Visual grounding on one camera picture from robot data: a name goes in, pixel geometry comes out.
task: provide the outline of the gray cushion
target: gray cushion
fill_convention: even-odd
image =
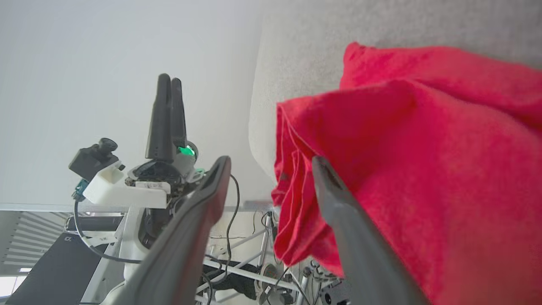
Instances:
[[[338,88],[346,45],[446,45],[542,67],[541,0],[270,0],[257,59],[249,141],[273,179],[275,103]]]

